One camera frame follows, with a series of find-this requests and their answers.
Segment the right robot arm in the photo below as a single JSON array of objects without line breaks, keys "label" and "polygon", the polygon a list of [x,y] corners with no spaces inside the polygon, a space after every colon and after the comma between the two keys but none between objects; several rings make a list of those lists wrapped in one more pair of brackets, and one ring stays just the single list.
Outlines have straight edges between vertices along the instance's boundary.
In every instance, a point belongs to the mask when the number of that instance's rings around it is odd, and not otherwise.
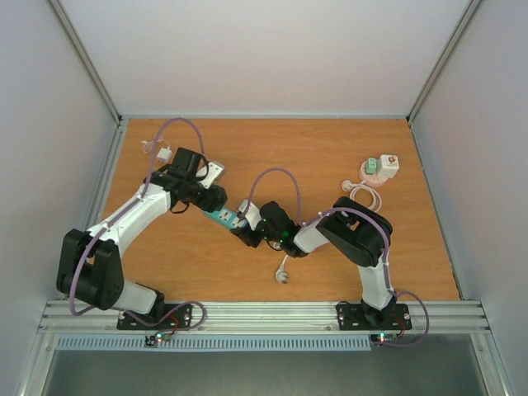
[{"label": "right robot arm", "polygon": [[392,225],[384,217],[342,196],[329,210],[297,224],[275,201],[260,209],[244,201],[237,215],[245,225],[231,233],[257,248],[265,241],[288,257],[306,257],[316,249],[333,245],[358,266],[362,284],[361,318],[370,328],[381,328],[394,315],[397,298],[388,276]]}]

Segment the white cube adapter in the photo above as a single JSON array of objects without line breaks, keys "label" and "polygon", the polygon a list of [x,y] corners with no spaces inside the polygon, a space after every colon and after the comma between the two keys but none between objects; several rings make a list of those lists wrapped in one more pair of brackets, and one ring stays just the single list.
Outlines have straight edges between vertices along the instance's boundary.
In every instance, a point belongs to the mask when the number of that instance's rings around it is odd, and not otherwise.
[{"label": "white cube adapter", "polygon": [[399,171],[399,160],[395,154],[382,154],[379,156],[377,175],[380,178],[392,179]]}]

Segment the pink round power socket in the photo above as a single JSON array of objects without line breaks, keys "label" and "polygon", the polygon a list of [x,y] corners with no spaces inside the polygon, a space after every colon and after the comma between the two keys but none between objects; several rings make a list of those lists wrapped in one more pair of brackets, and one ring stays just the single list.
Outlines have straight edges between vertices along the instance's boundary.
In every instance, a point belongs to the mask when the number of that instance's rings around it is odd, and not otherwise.
[{"label": "pink round power socket", "polygon": [[367,174],[365,171],[365,167],[367,165],[368,161],[365,160],[359,170],[359,177],[361,179],[361,183],[365,186],[371,187],[371,188],[379,188],[385,185],[388,181],[388,177],[379,177],[376,173],[374,174]]}]

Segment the teal power strip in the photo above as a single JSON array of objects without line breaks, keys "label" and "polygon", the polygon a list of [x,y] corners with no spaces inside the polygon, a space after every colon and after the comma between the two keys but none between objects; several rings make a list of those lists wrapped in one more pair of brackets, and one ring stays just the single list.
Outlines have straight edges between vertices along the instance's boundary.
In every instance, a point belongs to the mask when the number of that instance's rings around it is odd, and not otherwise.
[{"label": "teal power strip", "polygon": [[237,212],[227,207],[223,207],[221,210],[214,212],[204,211],[203,214],[227,229],[243,228],[248,223],[246,219],[240,219]]}]

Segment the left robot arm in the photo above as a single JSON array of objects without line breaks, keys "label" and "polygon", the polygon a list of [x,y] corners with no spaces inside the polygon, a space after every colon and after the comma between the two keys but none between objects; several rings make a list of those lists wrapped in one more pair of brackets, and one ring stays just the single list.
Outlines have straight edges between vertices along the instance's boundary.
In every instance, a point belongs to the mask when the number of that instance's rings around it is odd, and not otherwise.
[{"label": "left robot arm", "polygon": [[126,280],[122,259],[131,243],[157,218],[177,214],[176,205],[194,205],[212,213],[221,210],[227,193],[217,181],[224,166],[203,153],[179,148],[173,160],[153,169],[138,191],[114,214],[82,231],[70,230],[61,248],[56,287],[67,295],[70,312],[80,300],[89,309],[118,309],[136,314],[146,328],[166,318],[162,292]]}]

